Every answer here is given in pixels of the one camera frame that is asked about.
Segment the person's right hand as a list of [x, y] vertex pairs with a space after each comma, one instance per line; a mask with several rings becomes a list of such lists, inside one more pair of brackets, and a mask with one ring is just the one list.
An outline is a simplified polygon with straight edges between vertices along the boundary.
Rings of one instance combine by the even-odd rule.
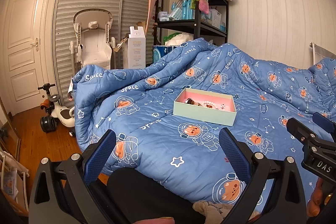
[[307, 203], [306, 213], [308, 217], [316, 217], [320, 212], [320, 205], [323, 202], [322, 184], [323, 179], [319, 178]]

